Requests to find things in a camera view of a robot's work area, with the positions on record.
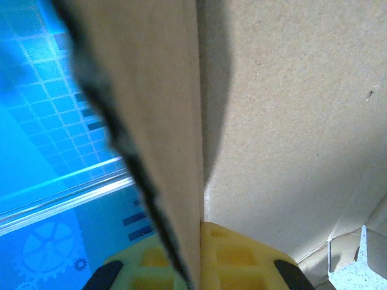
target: brown cardboard surface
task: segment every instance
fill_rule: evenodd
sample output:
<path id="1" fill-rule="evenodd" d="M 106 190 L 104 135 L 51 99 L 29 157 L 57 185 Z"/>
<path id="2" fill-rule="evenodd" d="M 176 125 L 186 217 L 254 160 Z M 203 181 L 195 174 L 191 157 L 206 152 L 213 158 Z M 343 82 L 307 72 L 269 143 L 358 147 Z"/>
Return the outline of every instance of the brown cardboard surface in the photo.
<path id="1" fill-rule="evenodd" d="M 195 1 L 73 1 L 198 286 L 203 206 Z"/>
<path id="2" fill-rule="evenodd" d="M 361 227 L 384 195 L 387 6 L 224 0 L 203 9 L 212 25 L 201 50 L 214 58 L 204 218 L 300 261 Z"/>

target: cardboard panel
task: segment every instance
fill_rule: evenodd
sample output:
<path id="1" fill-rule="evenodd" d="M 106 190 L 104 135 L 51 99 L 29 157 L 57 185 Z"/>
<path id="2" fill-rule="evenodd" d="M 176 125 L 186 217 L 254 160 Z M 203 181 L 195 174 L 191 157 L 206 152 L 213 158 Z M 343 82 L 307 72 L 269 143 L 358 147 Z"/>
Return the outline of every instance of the cardboard panel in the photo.
<path id="1" fill-rule="evenodd" d="M 300 261 L 361 227 L 387 185 L 387 6 L 207 1 L 207 22 L 219 6 L 232 65 L 218 57 L 208 74 L 228 80 L 226 105 L 207 96 L 204 117 L 217 124 L 221 114 L 223 126 L 204 146 L 204 156 L 217 148 L 204 217 Z M 205 29 L 208 56 L 217 56 L 219 27 Z"/>
<path id="2" fill-rule="evenodd" d="M 128 157 L 138 154 L 138 174 L 155 191 L 148 198 L 155 194 L 153 202 L 166 218 L 158 224 L 177 238 L 175 251 L 198 287 L 203 157 L 195 1 L 95 0 L 91 5 L 76 0 L 71 5 L 79 21 L 72 31 L 82 26 L 86 35 L 76 53 L 87 46 L 84 59 L 93 58 L 109 78 L 112 100 L 100 96 L 112 103 L 105 116 L 115 116 L 130 137 L 116 140 L 113 134 L 114 145 Z M 84 77 L 79 63 L 84 59 L 75 61 L 78 77 Z M 104 81 L 94 86 L 103 87 Z"/>

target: gear graphic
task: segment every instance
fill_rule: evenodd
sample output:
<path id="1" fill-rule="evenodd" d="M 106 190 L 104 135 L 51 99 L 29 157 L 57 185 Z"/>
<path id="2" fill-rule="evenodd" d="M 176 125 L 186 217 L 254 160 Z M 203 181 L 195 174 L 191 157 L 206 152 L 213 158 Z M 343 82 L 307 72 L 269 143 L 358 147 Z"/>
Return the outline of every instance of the gear graphic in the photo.
<path id="1" fill-rule="evenodd" d="M 79 258 L 74 263 L 74 268 L 78 272 L 81 272 L 84 269 L 86 269 L 86 266 L 87 266 L 87 260 L 85 258 Z"/>
<path id="2" fill-rule="evenodd" d="M 35 228 L 15 255 L 16 269 L 27 279 L 47 281 L 70 266 L 81 243 L 79 228 L 48 222 Z"/>
<path id="3" fill-rule="evenodd" d="M 21 283 L 15 290 L 37 290 L 37 286 L 34 282 Z"/>

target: gear icon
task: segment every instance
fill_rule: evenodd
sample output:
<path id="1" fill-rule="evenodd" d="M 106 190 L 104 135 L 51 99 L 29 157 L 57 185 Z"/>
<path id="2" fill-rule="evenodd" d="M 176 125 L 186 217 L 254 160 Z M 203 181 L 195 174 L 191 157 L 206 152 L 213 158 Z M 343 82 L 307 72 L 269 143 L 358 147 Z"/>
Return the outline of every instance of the gear icon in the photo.
<path id="1" fill-rule="evenodd" d="M 37 286 L 34 282 L 21 283 L 15 290 L 37 290 Z"/>
<path id="2" fill-rule="evenodd" d="M 16 268 L 27 279 L 47 281 L 72 264 L 80 231 L 62 222 L 48 222 L 33 230 L 16 255 Z"/>
<path id="3" fill-rule="evenodd" d="M 74 268 L 78 272 L 81 272 L 84 269 L 86 269 L 86 266 L 87 266 L 87 260 L 85 258 L 79 258 L 74 263 Z"/>

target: cardboard flap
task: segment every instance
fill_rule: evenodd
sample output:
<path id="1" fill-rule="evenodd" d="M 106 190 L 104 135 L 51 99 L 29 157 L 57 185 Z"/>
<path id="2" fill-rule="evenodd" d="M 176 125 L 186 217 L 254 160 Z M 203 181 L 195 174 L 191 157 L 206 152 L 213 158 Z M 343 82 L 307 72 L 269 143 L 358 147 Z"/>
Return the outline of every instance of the cardboard flap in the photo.
<path id="1" fill-rule="evenodd" d="M 173 247 L 198 288 L 203 160 L 195 1 L 64 2 L 74 74 L 105 117 L 167 251 Z"/>

